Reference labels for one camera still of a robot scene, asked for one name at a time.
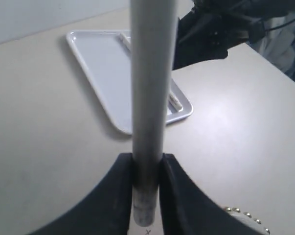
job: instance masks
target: metal pole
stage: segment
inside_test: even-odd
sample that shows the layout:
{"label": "metal pole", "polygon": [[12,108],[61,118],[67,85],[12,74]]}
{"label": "metal pole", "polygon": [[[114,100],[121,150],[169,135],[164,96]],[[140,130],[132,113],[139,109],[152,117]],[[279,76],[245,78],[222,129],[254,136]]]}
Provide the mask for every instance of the metal pole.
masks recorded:
{"label": "metal pole", "polygon": [[131,0],[133,200],[142,227],[155,218],[177,19],[177,0]]}

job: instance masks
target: white table surface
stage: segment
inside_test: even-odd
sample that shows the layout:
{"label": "white table surface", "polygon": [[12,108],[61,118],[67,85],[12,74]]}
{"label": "white table surface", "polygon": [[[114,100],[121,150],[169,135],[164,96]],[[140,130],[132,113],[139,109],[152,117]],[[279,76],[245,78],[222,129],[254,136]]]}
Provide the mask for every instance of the white table surface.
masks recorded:
{"label": "white table surface", "polygon": [[[57,218],[131,151],[65,41],[74,29],[127,29],[128,16],[119,10],[0,45],[0,235]],[[247,45],[173,77],[194,114],[166,128],[164,151],[219,205],[295,235],[295,83]],[[159,210],[151,230],[162,234]],[[132,221],[129,234],[145,229]]]}

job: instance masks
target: white tray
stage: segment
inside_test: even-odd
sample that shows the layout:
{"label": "white tray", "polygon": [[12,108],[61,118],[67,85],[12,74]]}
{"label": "white tray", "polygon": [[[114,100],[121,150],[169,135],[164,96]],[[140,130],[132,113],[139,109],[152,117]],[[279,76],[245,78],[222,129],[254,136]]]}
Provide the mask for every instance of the white tray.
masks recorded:
{"label": "white tray", "polygon": [[[119,39],[129,31],[77,30],[67,34],[67,42],[80,63],[108,118],[121,132],[132,134],[131,54]],[[190,116],[193,106],[173,80],[171,91],[183,108],[169,103],[166,123]]]}

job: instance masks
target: wall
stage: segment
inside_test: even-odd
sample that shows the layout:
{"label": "wall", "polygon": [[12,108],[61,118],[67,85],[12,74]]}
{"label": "wall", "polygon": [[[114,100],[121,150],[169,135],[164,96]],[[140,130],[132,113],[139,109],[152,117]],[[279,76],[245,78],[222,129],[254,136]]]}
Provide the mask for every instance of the wall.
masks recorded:
{"label": "wall", "polygon": [[128,4],[129,0],[0,0],[0,43]]}

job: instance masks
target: black cable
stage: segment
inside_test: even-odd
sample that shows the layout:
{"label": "black cable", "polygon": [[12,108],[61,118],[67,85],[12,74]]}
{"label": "black cable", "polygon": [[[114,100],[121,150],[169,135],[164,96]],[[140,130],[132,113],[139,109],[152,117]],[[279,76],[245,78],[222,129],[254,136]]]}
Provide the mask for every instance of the black cable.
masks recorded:
{"label": "black cable", "polygon": [[266,29],[266,32],[270,32],[270,31],[274,31],[274,30],[277,30],[277,29],[284,28],[284,27],[286,27],[286,26],[288,26],[290,24],[293,24],[294,22],[295,22],[295,19],[293,19],[293,20],[291,20],[291,21],[289,21],[287,23],[284,23],[284,24],[282,24],[280,26],[277,26],[277,27],[274,27],[274,28],[268,28],[268,29]]}

